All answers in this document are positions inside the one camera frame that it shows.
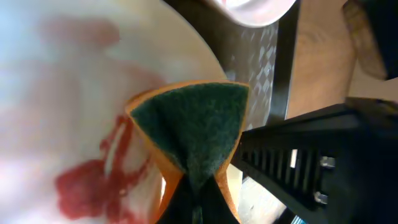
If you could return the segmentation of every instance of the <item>red stain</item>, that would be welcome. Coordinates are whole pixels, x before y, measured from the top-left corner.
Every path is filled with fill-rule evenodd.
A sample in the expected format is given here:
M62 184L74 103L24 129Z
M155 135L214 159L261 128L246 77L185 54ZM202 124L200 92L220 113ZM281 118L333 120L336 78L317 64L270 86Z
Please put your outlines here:
M112 171L105 176L105 161L116 133L124 130L116 148ZM116 125L111 133L102 140L99 148L105 152L104 159L93 159L80 164L55 180L60 195L58 202L60 211L69 219L98 217L103 213L108 223L141 224L143 219L122 204L121 199L133 189L140 180L146 177L150 159L136 171L125 174L122 170L123 159L131 142L133 124L124 116L116 118Z

